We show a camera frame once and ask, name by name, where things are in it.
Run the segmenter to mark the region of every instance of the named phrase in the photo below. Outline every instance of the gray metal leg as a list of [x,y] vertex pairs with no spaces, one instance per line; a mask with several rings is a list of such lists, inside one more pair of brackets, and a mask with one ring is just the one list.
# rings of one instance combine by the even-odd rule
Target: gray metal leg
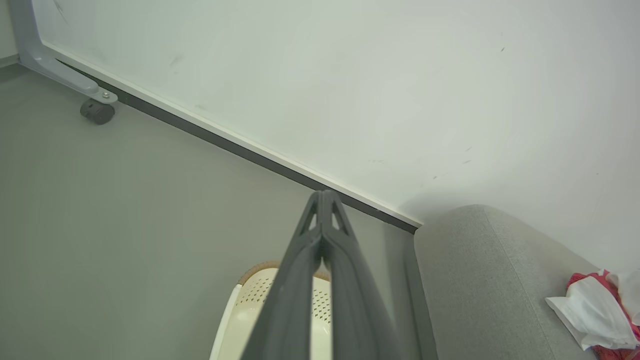
[[116,94],[99,87],[95,81],[68,68],[42,45],[32,0],[10,0],[9,5],[21,64],[102,104],[111,104],[118,100]]

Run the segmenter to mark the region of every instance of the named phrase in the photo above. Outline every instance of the white plastic bag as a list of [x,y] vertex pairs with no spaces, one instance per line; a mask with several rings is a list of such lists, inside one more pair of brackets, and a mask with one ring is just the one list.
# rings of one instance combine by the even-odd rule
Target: white plastic bag
[[546,301],[583,350],[594,345],[610,349],[640,345],[618,301],[591,276],[571,284],[566,297]]
[[609,273],[607,281],[618,288],[620,302],[631,322],[640,326],[640,270]]

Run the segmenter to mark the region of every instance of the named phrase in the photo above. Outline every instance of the dark gray baseboard strip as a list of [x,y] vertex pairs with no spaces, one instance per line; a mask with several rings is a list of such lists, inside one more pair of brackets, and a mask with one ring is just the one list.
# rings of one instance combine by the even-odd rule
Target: dark gray baseboard strip
[[18,63],[18,54],[0,59],[0,68]]
[[342,201],[343,204],[351,206],[354,209],[360,210],[363,213],[368,214],[374,218],[378,218],[388,224],[399,227],[400,229],[408,231],[409,233],[412,233],[412,234],[414,234],[415,231],[417,230],[415,226],[409,223],[406,223],[396,217],[393,217],[385,212],[382,212],[371,205],[365,204],[364,202],[358,199],[355,199],[349,195],[346,195],[345,193],[342,193],[336,189],[330,188],[329,186],[326,186],[325,184],[320,183],[319,181],[313,180],[310,177],[305,176],[297,171],[293,171],[288,167],[281,165],[271,159],[267,159],[264,156],[257,154],[256,152],[253,152],[230,140],[227,140],[220,135],[216,135],[206,129],[203,129],[202,127],[197,126],[187,120],[184,120],[183,118],[178,117],[168,111],[164,111],[155,105],[149,104],[147,101],[144,101],[115,86],[105,83],[104,81],[94,76],[91,76],[83,71],[80,71],[74,68],[73,66],[70,66],[68,64],[66,65],[80,72],[81,74],[84,74],[88,78],[95,80],[98,83],[98,85],[116,94],[118,96],[118,101],[122,102],[123,104],[129,105],[134,109],[140,110],[143,113],[146,113],[147,115],[151,115],[160,121],[163,121],[171,126],[177,127],[178,129],[185,131],[193,136],[197,136],[206,142],[209,142],[222,149],[225,149],[228,152],[236,154],[241,158],[247,159],[254,164],[258,164],[268,170],[276,172],[277,174],[280,174],[308,188],[311,188],[313,190],[333,190],[340,194],[340,200]]

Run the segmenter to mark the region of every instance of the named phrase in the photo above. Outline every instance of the gray floor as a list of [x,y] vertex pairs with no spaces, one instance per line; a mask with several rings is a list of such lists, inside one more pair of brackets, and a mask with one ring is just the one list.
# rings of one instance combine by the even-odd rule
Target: gray floor
[[[119,104],[0,69],[0,358],[206,360],[230,291],[312,190]],[[411,234],[348,208],[407,359]]]

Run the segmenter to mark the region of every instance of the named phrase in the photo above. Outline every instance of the red cloth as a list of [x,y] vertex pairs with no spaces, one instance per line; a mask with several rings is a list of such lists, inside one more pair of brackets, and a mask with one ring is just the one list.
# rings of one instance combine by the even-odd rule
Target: red cloth
[[[596,279],[602,286],[604,286],[605,289],[609,290],[611,295],[613,295],[613,297],[616,298],[616,300],[620,304],[620,295],[618,294],[618,288],[612,284],[609,284],[609,282],[607,282],[607,274],[609,274],[607,270],[604,270],[604,275],[598,275],[598,273],[596,272],[592,272],[591,274],[588,274],[588,275],[575,273],[571,276],[571,279],[569,280],[569,283],[566,285],[566,287],[569,288],[569,285],[573,284],[574,282],[578,280],[582,280],[585,277],[591,276],[594,279]],[[620,307],[622,308],[622,311],[627,317],[627,321],[629,321],[629,326],[631,326],[631,329],[633,330],[634,335],[636,336],[636,339],[640,341],[640,327],[634,325],[631,322],[631,319],[629,318],[629,315],[625,311],[625,308],[622,306],[622,304],[620,304]],[[609,348],[601,347],[598,345],[591,348],[593,349],[593,351],[595,351],[596,354],[598,354],[598,357],[600,358],[600,360],[626,360],[627,356],[629,356],[633,352],[633,350],[611,350]],[[640,360],[640,354],[634,356],[632,360]]]

